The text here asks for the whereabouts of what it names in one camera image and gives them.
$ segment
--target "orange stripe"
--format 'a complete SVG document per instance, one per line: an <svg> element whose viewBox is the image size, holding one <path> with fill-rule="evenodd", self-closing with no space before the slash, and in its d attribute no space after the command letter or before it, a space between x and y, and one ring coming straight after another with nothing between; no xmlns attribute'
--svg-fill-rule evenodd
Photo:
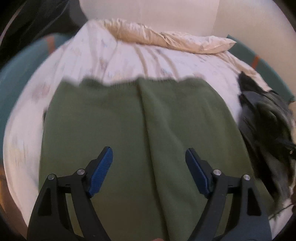
<svg viewBox="0 0 296 241"><path fill-rule="evenodd" d="M54 36L47 36L44 39L47 42L48 53L53 53L55 51Z"/></svg>
<svg viewBox="0 0 296 241"><path fill-rule="evenodd" d="M252 68L253 69L256 69L257 68L257 65L258 65L258 62L259 62L259 56L255 56L254 60L253 60L253 63L251 64Z"/></svg>

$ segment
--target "green pants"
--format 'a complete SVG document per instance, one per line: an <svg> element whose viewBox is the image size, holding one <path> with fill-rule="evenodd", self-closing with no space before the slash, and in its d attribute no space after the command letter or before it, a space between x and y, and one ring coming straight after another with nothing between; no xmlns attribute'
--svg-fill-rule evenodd
<svg viewBox="0 0 296 241"><path fill-rule="evenodd" d="M190 147L226 175L253 173L227 106L201 79L139 78L111 87L93 80L79 87L62 82L44 125L40 185L50 173L70 175L86 167L104 146L113 149L113 163L92 198L112 241L188 239L207 201L185 163ZM270 205L265 187L258 188ZM228 199L224 223L230 204ZM70 201L69 206L79 233Z"/></svg>

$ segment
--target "green fabric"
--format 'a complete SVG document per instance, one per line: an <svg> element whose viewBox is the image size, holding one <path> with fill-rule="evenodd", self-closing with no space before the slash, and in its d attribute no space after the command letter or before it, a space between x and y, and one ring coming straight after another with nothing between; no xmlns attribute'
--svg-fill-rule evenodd
<svg viewBox="0 0 296 241"><path fill-rule="evenodd" d="M45 119L40 184L50 173L70 175L85 167L104 146L114 159L92 203L112 241L188 239L207 201L186 166L189 147L227 175L252 175L227 106L201 79L139 78L111 87L62 82ZM270 204L264 186L259 191ZM72 206L69 213L78 230Z"/></svg>
<svg viewBox="0 0 296 241"><path fill-rule="evenodd" d="M237 42L229 50L229 52L238 59L252 66L255 57L257 57L257 54L238 39L230 35L228 35L227 38ZM255 70L262 76L269 87L277 92L285 101L287 101L288 103L295 101L295 97L287 84L281 79L281 77L275 72L275 70L270 67L267 62L260 58L258 64L255 67Z"/></svg>

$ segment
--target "cord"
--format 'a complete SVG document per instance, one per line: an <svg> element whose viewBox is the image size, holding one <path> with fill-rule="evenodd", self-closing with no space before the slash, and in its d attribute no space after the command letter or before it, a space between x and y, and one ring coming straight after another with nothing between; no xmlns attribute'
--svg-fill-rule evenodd
<svg viewBox="0 0 296 241"><path fill-rule="evenodd" d="M296 204L296 201L291 203L290 205L286 206L285 208L282 208L280 209L277 213L273 214L268 220L271 220L273 219L277 214L279 214L281 211L284 211L285 209L291 207L291 206L294 206Z"/></svg>

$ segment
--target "black fabric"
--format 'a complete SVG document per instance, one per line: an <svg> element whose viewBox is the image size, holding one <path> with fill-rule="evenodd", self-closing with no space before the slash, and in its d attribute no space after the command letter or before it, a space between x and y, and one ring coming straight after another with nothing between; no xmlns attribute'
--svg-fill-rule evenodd
<svg viewBox="0 0 296 241"><path fill-rule="evenodd" d="M292 143L292 112L278 94L263 91L243 72L238 83L242 91L239 129L256 177L280 205L289 198L294 173L294 161L285 144Z"/></svg>

